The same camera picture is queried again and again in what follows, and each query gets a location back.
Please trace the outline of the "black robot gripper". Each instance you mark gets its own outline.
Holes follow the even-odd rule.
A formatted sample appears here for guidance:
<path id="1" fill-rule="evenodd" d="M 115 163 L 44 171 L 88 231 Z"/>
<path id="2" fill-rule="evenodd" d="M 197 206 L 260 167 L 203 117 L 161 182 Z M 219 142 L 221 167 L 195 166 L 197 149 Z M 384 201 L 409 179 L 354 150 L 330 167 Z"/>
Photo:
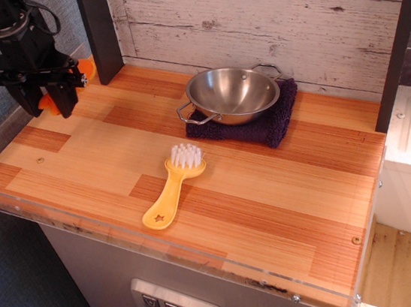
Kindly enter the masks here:
<path id="1" fill-rule="evenodd" d="M 76 59 L 59 52 L 50 33 L 34 25 L 12 26 L 0 31 L 0 86 L 29 114 L 40 116 L 46 86 L 64 118 L 78 102 L 76 87 L 89 82 Z"/>

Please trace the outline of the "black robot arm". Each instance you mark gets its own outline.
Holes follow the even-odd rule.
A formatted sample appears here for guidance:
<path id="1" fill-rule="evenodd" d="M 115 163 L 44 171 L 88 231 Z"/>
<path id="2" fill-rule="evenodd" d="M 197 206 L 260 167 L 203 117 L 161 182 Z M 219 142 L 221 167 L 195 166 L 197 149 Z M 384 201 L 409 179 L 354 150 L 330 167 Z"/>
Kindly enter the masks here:
<path id="1" fill-rule="evenodd" d="M 29 115 L 50 111 L 71 116 L 78 102 L 77 89 L 89 82 L 77 59 L 56 49 L 55 35 L 42 14 L 51 10 L 32 0 L 0 0 L 0 86 Z"/>

